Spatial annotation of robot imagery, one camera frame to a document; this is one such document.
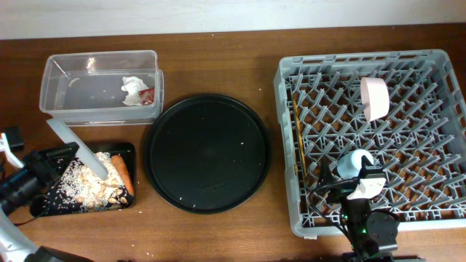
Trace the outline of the wooden chopstick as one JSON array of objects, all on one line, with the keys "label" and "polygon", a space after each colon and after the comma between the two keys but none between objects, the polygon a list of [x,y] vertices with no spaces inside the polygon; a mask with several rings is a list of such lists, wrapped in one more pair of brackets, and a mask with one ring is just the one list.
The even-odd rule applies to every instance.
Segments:
[{"label": "wooden chopstick", "polygon": [[300,156],[300,161],[301,161],[301,166],[303,170],[304,177],[307,176],[307,166],[305,162],[305,155],[304,155],[304,147],[303,147],[303,140],[301,136],[301,126],[300,126],[300,121],[299,121],[299,115],[298,115],[298,108],[296,105],[296,100],[293,99],[293,113],[295,117],[295,123],[296,123],[296,133],[297,133],[297,138],[298,138],[298,145],[299,145],[299,156]]}]

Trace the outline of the rice and food scraps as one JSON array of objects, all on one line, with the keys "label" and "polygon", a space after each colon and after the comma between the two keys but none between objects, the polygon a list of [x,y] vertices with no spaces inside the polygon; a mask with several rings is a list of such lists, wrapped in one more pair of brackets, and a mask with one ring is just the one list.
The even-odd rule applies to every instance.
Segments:
[{"label": "rice and food scraps", "polygon": [[99,178],[83,162],[75,159],[59,182],[46,193],[43,207],[47,209],[47,215],[121,210],[133,204],[135,196],[128,193],[111,162],[114,155],[109,152],[95,155],[108,170],[106,179]]}]

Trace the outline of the orange carrot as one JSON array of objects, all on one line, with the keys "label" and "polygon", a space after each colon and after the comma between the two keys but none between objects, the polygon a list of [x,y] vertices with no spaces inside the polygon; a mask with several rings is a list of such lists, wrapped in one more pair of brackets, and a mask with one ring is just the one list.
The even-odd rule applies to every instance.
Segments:
[{"label": "orange carrot", "polygon": [[120,155],[114,155],[111,157],[111,162],[122,179],[125,188],[131,196],[135,196],[135,188],[131,180],[130,174],[127,170],[127,166],[124,159]]}]

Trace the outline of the white tissue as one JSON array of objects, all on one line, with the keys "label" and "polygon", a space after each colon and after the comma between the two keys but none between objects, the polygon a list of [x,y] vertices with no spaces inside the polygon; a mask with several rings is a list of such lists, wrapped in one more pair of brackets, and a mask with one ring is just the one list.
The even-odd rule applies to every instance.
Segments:
[{"label": "white tissue", "polygon": [[127,92],[123,103],[126,106],[142,106],[143,98],[141,97],[141,92],[148,90],[148,86],[144,84],[142,79],[136,76],[124,76],[122,81],[121,90]]}]

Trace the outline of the pink bowl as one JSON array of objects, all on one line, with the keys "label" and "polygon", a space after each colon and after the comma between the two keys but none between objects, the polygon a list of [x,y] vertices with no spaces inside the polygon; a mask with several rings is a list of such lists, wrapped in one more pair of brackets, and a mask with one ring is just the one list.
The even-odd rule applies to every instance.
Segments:
[{"label": "pink bowl", "polygon": [[364,117],[372,122],[385,117],[390,109],[390,96],[383,79],[363,77],[360,82]]}]

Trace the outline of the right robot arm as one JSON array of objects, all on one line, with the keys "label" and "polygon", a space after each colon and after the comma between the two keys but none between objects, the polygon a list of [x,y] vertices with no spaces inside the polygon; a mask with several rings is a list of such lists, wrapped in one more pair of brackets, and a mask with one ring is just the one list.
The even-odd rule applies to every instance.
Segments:
[{"label": "right robot arm", "polygon": [[353,178],[336,181],[327,162],[322,162],[316,191],[326,193],[329,204],[339,204],[339,220],[333,225],[349,240],[352,251],[341,255],[343,261],[393,261],[398,249],[396,237],[400,219],[383,209],[373,209],[372,199],[381,194],[386,183],[383,169],[361,157],[361,169]]}]

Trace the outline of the blue cup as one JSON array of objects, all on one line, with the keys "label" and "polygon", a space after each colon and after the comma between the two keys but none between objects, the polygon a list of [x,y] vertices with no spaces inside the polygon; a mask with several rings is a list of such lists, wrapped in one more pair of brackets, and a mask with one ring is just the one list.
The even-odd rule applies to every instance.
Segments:
[{"label": "blue cup", "polygon": [[337,172],[342,179],[357,177],[362,168],[362,158],[366,157],[371,164],[374,163],[372,155],[364,149],[357,149],[345,154],[337,162]]}]

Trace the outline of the red snack wrapper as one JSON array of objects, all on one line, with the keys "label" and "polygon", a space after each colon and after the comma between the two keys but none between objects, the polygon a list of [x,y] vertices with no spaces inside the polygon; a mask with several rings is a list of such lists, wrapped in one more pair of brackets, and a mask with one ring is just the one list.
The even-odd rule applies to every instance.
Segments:
[{"label": "red snack wrapper", "polygon": [[146,90],[141,90],[139,92],[139,98],[141,99],[140,104],[142,106],[151,105],[154,102],[154,99],[155,99],[154,91],[155,91],[154,88],[150,88]]}]

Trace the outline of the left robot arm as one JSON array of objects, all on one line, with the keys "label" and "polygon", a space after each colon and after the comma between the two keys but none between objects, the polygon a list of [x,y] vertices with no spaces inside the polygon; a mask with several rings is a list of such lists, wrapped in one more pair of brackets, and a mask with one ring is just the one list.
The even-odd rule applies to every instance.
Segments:
[{"label": "left robot arm", "polygon": [[35,245],[8,215],[54,185],[69,166],[79,145],[75,142],[23,157],[23,166],[1,182],[2,261],[86,261],[85,257]]}]

